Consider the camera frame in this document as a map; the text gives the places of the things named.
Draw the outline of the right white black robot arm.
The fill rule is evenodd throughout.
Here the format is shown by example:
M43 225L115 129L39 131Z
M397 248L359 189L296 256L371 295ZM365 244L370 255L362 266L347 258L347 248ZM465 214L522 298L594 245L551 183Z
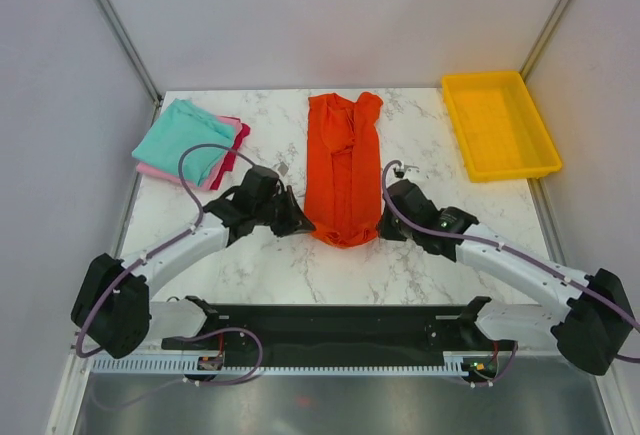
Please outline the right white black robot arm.
M427 254L491 275L529 298L506 304L477 296L457 318L467 347L507 342L555 349L576 368L606 374L638 328L621 280L600 269L588 274L541 258L457 207L437 208L407 179L383 189L377 230L389 241L410 241Z

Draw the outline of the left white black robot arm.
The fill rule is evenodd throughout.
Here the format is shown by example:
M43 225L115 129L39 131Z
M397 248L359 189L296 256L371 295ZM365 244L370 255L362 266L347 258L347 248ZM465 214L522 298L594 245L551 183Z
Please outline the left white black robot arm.
M154 247L123 259L103 253L94 258L71 311L79 333L76 353L90 338L98 351L123 358L145 340L187 338L208 348L219 337L219 324L195 299L154 302L165 285L201 259L222 251L265 226L283 238L315 231L291 187L273 170L255 165L242 182L220 197L197 206L196 219Z

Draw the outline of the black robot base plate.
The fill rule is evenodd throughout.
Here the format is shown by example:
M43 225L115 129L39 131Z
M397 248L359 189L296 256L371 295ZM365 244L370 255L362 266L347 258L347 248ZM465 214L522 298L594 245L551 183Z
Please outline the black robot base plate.
M476 328L463 305L209 305L199 341L164 349L222 349L233 362L365 365L436 362L446 352L509 351Z

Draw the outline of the orange t-shirt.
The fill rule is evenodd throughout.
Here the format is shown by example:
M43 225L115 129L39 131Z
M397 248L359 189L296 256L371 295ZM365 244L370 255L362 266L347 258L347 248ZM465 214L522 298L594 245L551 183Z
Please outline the orange t-shirt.
M313 236L328 245L346 249L377 237L382 106L370 92L355 101L336 93L309 99L304 213Z

